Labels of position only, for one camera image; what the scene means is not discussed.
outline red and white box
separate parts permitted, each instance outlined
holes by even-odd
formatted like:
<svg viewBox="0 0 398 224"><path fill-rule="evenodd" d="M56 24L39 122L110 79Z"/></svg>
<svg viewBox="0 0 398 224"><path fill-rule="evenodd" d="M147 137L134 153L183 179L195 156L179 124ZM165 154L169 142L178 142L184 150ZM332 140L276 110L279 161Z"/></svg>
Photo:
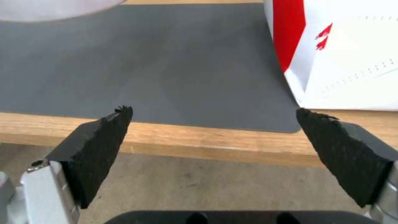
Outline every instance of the red and white box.
<svg viewBox="0 0 398 224"><path fill-rule="evenodd" d="M398 0L264 0L264 7L299 106L398 110Z"/></svg>

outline beige carpet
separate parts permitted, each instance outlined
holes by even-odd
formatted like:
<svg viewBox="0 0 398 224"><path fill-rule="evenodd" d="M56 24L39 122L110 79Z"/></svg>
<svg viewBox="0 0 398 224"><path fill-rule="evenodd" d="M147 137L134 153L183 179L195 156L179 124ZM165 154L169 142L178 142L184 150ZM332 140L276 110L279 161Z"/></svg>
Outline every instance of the beige carpet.
<svg viewBox="0 0 398 224"><path fill-rule="evenodd" d="M0 170L19 183L51 149L0 145ZM131 210L347 210L363 213L326 169L119 154L80 223Z"/></svg>

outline table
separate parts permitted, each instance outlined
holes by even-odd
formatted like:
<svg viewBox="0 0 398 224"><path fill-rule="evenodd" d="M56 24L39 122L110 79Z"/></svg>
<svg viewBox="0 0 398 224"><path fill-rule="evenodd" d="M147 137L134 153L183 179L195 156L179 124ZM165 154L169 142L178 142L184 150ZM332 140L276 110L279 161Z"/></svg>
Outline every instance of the table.
<svg viewBox="0 0 398 224"><path fill-rule="evenodd" d="M124 4L223 4L260 0L127 0ZM398 112L331 111L398 149ZM0 142L56 146L92 119L0 112ZM200 159L323 166L303 131L294 134L133 122L120 152Z"/></svg>

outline white object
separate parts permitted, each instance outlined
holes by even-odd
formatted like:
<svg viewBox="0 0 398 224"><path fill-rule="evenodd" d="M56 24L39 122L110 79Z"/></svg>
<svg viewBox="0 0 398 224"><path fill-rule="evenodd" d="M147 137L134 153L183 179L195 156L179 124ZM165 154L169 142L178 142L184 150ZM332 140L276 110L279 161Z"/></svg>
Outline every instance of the white object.
<svg viewBox="0 0 398 224"><path fill-rule="evenodd" d="M125 0L0 0L0 20L42 22L84 16Z"/></svg>
<svg viewBox="0 0 398 224"><path fill-rule="evenodd" d="M0 224L77 224L79 209L59 162L29 168L17 188L0 172Z"/></svg>
<svg viewBox="0 0 398 224"><path fill-rule="evenodd" d="M301 107L398 110L397 0L264 0Z"/></svg>

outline gray rubber mat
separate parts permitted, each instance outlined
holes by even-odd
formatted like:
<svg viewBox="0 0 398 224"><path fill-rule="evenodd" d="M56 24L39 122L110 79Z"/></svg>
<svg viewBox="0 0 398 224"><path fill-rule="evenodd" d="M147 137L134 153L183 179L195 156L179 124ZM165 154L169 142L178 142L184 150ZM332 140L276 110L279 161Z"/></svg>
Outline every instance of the gray rubber mat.
<svg viewBox="0 0 398 224"><path fill-rule="evenodd" d="M118 6L0 23L0 111L294 132L262 4Z"/></svg>

